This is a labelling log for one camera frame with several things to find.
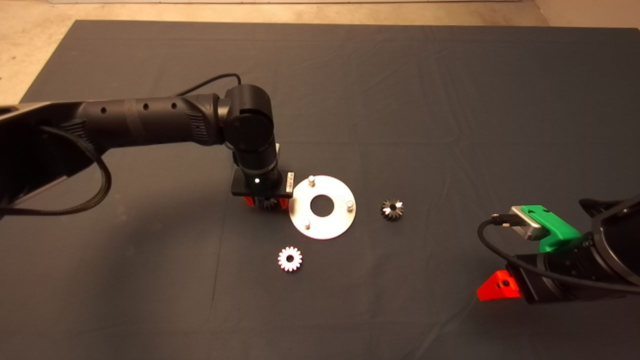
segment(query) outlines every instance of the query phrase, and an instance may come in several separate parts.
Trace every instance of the wall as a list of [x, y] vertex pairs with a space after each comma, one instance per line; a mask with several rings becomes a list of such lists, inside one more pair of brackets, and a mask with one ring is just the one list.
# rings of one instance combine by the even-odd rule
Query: wall
[[640, 0], [536, 0], [551, 26], [640, 28]]

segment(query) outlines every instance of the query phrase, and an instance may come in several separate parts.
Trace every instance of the dark metal gear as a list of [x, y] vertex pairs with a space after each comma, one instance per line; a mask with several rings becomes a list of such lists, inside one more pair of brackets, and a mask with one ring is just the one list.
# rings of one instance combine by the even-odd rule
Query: dark metal gear
[[380, 206], [380, 213], [385, 220], [396, 221], [404, 212], [403, 203], [400, 200], [385, 200]]
[[256, 205], [262, 206], [262, 208], [265, 210], [274, 209], [278, 205], [278, 199], [274, 199], [271, 197], [268, 197], [268, 198], [257, 197], [255, 198], [255, 200], [256, 200]]

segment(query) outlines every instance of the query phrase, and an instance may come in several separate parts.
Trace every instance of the gear teeth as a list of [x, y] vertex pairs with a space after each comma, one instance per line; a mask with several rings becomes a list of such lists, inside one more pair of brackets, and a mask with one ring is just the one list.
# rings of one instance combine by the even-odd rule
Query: gear teeth
[[400, 200], [385, 200], [380, 206], [380, 214], [385, 220], [396, 221], [404, 213], [404, 204]]
[[[289, 256], [293, 257], [292, 261], [287, 260]], [[287, 246], [278, 254], [278, 264], [286, 272], [296, 271], [302, 265], [302, 253], [297, 247]]]

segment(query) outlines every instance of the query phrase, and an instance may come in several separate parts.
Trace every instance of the white gear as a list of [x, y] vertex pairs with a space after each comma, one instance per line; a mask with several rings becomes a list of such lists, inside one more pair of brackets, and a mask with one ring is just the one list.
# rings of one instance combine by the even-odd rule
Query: white gear
[[287, 272], [296, 271], [302, 265], [302, 255], [297, 247], [287, 246], [278, 254], [278, 264], [280, 268]]

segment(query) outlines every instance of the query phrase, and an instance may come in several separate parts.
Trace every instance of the silver connector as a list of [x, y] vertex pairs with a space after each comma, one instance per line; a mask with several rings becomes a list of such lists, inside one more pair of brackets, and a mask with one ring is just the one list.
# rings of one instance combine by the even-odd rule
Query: silver connector
[[518, 215], [524, 220], [527, 225], [524, 226], [512, 226], [518, 234], [520, 234], [526, 240], [538, 241], [548, 236], [548, 230], [540, 225], [537, 221], [533, 220], [529, 215], [522, 211], [522, 206], [512, 206], [509, 210], [509, 214]]

